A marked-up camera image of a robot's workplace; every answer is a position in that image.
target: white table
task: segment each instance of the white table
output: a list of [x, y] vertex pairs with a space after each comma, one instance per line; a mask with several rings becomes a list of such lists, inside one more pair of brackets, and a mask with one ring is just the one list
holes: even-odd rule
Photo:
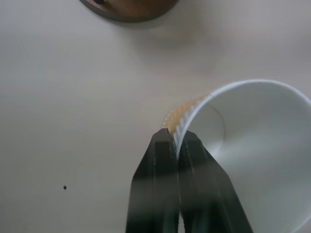
[[124, 232], [132, 175], [181, 100], [257, 78], [311, 97], [310, 12], [181, 0], [128, 25], [78, 0], [0, 1], [0, 232]]

